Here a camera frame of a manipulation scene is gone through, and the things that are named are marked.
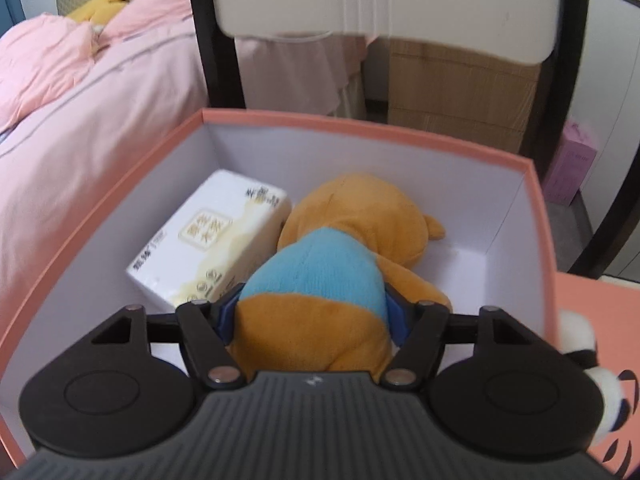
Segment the white tissue pack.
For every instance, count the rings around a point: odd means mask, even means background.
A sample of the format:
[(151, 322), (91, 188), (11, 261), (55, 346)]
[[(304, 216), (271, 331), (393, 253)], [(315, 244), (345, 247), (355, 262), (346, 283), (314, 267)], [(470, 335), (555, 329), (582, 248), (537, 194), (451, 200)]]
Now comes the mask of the white tissue pack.
[(129, 263), (128, 278), (162, 309), (214, 302), (273, 256), (291, 211), (280, 188), (218, 169)]

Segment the orange plush bear blue shirt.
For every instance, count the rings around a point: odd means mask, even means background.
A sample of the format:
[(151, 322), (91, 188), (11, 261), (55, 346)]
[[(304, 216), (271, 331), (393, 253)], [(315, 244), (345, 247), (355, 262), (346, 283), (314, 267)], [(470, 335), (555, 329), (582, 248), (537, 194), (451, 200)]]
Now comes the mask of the orange plush bear blue shirt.
[(235, 308), (232, 358), (247, 376), (368, 372), (393, 357), (385, 287), (410, 302), (449, 306), (413, 271), (442, 224), (370, 174), (323, 183), (292, 210), (276, 253), (246, 282)]

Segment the orange box lid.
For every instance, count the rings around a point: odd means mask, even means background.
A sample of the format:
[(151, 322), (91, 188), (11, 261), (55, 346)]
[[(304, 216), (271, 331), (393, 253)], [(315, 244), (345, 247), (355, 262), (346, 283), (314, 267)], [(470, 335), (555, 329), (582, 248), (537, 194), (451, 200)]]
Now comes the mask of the orange box lid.
[(639, 477), (639, 285), (556, 276), (558, 348), (600, 388), (604, 412), (589, 453), (619, 479)]

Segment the panda plush toy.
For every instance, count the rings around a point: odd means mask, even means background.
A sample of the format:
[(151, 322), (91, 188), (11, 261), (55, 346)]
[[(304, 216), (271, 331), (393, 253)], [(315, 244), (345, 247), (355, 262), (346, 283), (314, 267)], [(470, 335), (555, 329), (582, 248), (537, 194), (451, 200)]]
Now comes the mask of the panda plush toy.
[(600, 443), (608, 434), (627, 421), (630, 405), (620, 378), (600, 365), (594, 328), (588, 318), (574, 311), (559, 310), (558, 349), (576, 363), (598, 386), (603, 399), (603, 413), (592, 444)]

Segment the orange open storage box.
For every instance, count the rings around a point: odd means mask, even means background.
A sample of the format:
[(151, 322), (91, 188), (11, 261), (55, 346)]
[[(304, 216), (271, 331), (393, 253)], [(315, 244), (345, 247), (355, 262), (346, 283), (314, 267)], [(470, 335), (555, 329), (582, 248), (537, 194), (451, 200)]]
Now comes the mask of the orange open storage box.
[(1, 443), (32, 452), (30, 378), (122, 307), (244, 292), (244, 370), (390, 362), (384, 286), (495, 306), (555, 341), (555, 262), (525, 158), (451, 136), (312, 115), (202, 110), (157, 139), (103, 131), (1, 168)]

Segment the pink bed sheet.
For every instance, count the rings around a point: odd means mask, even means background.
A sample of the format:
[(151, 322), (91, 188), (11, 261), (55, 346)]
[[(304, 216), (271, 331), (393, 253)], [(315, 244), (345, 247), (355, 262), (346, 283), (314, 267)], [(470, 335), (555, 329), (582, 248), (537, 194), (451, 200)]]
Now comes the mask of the pink bed sheet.
[(1, 144), (1, 327), (107, 192), (206, 107), (192, 18), (105, 50), (78, 86)]

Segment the pink carton box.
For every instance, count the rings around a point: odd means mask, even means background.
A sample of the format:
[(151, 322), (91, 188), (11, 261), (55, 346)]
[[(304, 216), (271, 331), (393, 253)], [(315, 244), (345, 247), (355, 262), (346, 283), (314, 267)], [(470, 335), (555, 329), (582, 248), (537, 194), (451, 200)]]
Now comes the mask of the pink carton box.
[(579, 122), (568, 120), (542, 181), (544, 199), (549, 203), (570, 206), (597, 154), (590, 131)]

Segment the wooden drawer cabinet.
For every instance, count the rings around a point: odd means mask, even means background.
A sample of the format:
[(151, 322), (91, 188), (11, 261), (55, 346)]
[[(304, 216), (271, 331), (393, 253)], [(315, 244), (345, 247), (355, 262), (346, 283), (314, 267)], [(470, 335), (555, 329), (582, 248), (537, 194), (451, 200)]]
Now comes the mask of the wooden drawer cabinet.
[(388, 122), (516, 153), (540, 66), (452, 47), (390, 43)]

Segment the pink duvet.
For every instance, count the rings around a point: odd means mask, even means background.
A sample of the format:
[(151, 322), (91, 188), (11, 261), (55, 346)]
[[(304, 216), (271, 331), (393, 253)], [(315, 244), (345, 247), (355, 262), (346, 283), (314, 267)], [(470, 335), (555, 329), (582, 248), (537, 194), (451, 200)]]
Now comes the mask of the pink duvet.
[(1, 37), (1, 129), (79, 84), (94, 65), (96, 31), (89, 22), (40, 14)]

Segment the pink pillow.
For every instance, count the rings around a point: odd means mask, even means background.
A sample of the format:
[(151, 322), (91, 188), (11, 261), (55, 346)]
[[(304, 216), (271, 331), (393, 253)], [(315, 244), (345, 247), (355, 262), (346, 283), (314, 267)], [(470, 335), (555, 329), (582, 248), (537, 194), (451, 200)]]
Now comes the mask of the pink pillow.
[(192, 15), (191, 0), (131, 0), (99, 34), (105, 48), (150, 29), (177, 23)]

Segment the yellow plush toy on bed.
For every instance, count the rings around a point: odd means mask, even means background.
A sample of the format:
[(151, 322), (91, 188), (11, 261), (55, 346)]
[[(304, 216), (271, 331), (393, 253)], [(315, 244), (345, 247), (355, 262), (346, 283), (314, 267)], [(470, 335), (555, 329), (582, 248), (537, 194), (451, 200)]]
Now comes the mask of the yellow plush toy on bed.
[(128, 0), (89, 0), (67, 14), (67, 17), (77, 23), (89, 22), (93, 25), (104, 26), (116, 14), (124, 10), (127, 4)]

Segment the right beige chair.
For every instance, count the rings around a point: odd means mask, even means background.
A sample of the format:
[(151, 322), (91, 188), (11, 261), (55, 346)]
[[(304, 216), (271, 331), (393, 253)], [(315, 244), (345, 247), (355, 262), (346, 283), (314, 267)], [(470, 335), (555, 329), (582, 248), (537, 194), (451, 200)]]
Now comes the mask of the right beige chair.
[(578, 275), (639, 278), (639, 0), (589, 0), (570, 119), (596, 154), (579, 188), (591, 240)]

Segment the beige chair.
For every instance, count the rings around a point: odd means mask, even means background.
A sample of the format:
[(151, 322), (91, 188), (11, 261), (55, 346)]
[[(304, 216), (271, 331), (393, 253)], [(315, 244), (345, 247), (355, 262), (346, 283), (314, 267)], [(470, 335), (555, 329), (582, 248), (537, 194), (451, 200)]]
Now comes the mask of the beige chair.
[(578, 275), (639, 278), (639, 0), (589, 0), (570, 119), (596, 154), (579, 188), (591, 240)]
[(588, 0), (191, 0), (209, 103), (244, 108), (238, 39), (385, 38), (541, 69), (521, 153), (559, 141), (582, 57)]

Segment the left beige chair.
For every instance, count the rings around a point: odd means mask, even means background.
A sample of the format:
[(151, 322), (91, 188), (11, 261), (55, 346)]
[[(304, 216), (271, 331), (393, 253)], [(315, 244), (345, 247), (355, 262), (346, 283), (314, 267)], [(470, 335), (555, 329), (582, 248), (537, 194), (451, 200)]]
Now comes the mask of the left beige chair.
[(582, 57), (588, 0), (191, 0), (209, 103), (244, 108), (238, 39), (385, 38), (541, 69), (521, 153), (559, 141)]

